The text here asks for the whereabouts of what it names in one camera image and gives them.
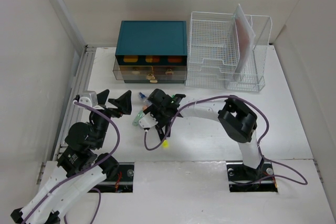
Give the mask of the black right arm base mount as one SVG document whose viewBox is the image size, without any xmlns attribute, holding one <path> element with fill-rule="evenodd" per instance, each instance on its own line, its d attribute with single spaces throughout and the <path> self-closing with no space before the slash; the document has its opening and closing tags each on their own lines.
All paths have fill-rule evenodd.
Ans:
<svg viewBox="0 0 336 224">
<path fill-rule="evenodd" d="M 227 162 L 226 168 L 231 193 L 278 192 L 270 162 L 262 162 L 257 169 L 245 166 L 242 162 Z"/>
</svg>

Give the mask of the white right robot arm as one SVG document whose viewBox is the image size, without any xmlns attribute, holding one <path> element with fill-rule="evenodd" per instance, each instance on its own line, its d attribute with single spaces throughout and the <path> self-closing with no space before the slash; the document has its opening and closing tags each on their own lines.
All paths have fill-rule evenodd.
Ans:
<svg viewBox="0 0 336 224">
<path fill-rule="evenodd" d="M 139 125 L 144 130 L 155 128 L 160 141 L 170 135 L 177 117 L 208 119 L 221 124 L 228 137 L 238 143 L 243 158 L 244 175 L 261 178 L 264 159 L 256 139 L 257 115 L 242 99 L 234 95 L 196 100 L 184 94 L 170 96 L 155 89 L 148 96 L 150 105 L 144 110 Z"/>
</svg>

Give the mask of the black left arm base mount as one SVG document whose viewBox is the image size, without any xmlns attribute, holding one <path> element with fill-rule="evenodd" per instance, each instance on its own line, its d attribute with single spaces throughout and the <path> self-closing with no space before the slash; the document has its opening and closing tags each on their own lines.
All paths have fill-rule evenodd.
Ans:
<svg viewBox="0 0 336 224">
<path fill-rule="evenodd" d="M 134 163 L 120 163 L 117 174 L 95 185 L 101 193 L 132 193 Z"/>
</svg>

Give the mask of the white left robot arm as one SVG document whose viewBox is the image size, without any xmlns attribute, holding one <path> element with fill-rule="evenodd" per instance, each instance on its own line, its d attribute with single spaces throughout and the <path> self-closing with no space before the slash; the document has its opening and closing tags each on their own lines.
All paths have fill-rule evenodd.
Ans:
<svg viewBox="0 0 336 224">
<path fill-rule="evenodd" d="M 23 208 L 13 210 L 14 223 L 60 223 L 71 206 L 104 180 L 117 176 L 119 162 L 112 153 L 97 155 L 113 118 L 132 112 L 130 90 L 110 99 L 108 89 L 78 94 L 73 104 L 90 112 L 88 122 L 73 124 L 65 138 L 67 148 L 57 160 L 51 176 Z"/>
</svg>

